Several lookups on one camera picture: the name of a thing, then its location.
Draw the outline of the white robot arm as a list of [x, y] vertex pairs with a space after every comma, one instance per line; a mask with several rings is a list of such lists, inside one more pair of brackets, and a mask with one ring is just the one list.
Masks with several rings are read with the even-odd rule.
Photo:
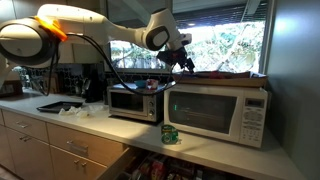
[[120, 40], [156, 51], [158, 59], [192, 69], [184, 47], [192, 42], [182, 34], [171, 12], [159, 9], [141, 28], [116, 25], [91, 10], [60, 4], [44, 4], [35, 16], [0, 25], [0, 84], [16, 66], [47, 67], [61, 42], [83, 44], [89, 37], [100, 45]]

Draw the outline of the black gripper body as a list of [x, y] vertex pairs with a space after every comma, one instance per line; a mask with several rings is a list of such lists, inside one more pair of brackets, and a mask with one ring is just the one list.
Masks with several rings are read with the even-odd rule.
[[170, 66], [179, 64], [181, 68], [189, 67], [189, 60], [187, 58], [187, 52], [184, 47], [181, 47], [175, 51], [160, 51], [157, 54], [157, 58]]

